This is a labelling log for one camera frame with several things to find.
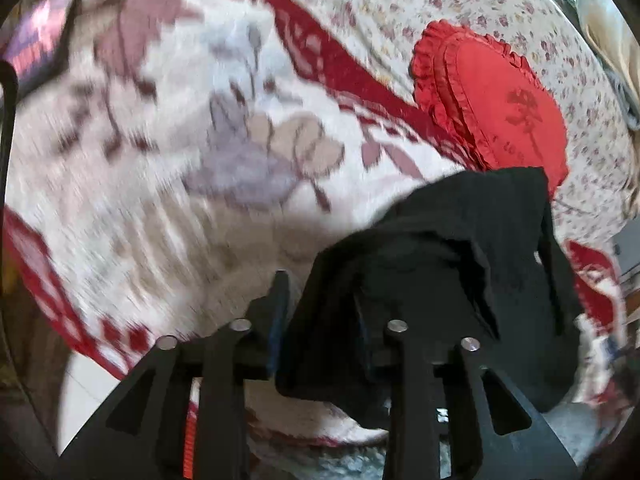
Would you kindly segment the black pants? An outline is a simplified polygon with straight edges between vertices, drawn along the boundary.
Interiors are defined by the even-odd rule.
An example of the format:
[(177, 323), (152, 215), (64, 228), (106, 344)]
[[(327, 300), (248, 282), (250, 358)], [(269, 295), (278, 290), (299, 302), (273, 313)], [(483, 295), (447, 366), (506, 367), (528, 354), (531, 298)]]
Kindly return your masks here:
[(320, 252), (283, 335), (276, 387), (374, 427), (384, 396), (375, 355), (387, 323), (401, 320), (436, 361), (463, 338), (486, 344), (548, 412), (574, 384), (580, 312), (546, 174), (463, 171)]

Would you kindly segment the grey fleece blanket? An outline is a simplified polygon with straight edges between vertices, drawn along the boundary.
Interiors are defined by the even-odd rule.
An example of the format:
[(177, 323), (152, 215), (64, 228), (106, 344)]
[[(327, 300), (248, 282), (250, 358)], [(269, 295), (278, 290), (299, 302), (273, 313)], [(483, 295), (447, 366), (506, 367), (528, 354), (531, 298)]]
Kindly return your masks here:
[[(388, 431), (360, 426), (331, 403), (295, 400), (250, 387), (250, 452), (261, 479), (382, 479)], [(578, 468), (596, 448), (599, 424), (588, 404), (562, 403), (543, 414)]]

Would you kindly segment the red white plush blanket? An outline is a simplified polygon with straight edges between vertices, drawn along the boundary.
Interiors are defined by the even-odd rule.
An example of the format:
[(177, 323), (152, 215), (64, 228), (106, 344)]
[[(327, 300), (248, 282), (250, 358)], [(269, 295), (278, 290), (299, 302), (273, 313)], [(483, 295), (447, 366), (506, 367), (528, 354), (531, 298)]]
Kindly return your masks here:
[(43, 314), (116, 377), (472, 160), (296, 0), (82, 0), (17, 109), (6, 234)]

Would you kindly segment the red heart ruffled pillow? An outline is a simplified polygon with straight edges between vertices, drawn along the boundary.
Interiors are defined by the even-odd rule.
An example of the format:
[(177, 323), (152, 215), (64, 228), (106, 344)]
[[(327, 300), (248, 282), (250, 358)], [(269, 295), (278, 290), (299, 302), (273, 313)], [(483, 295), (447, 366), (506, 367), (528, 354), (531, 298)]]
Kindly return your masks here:
[(568, 175), (566, 125), (553, 96), (510, 44), (444, 20), (413, 50), (413, 97), (481, 170), (539, 167), (553, 195)]

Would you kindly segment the beige curtain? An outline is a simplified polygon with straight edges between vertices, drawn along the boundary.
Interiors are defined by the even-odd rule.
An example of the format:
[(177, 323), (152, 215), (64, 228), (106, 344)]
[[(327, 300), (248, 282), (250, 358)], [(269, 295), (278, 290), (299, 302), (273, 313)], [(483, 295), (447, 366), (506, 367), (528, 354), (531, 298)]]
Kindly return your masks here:
[(628, 128), (639, 130), (639, 44), (613, 0), (575, 0), (582, 34), (603, 63)]

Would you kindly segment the floral white quilt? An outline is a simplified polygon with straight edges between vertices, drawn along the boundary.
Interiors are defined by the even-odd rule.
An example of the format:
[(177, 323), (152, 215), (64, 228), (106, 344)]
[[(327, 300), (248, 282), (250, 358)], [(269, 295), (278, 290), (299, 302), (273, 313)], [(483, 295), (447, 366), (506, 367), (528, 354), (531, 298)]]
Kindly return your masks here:
[(446, 20), (510, 44), (559, 104), (570, 173), (553, 203), (569, 240), (612, 250), (638, 210), (631, 135), (588, 44), (552, 0), (296, 0), (382, 84), (412, 99), (409, 62), (431, 21)]

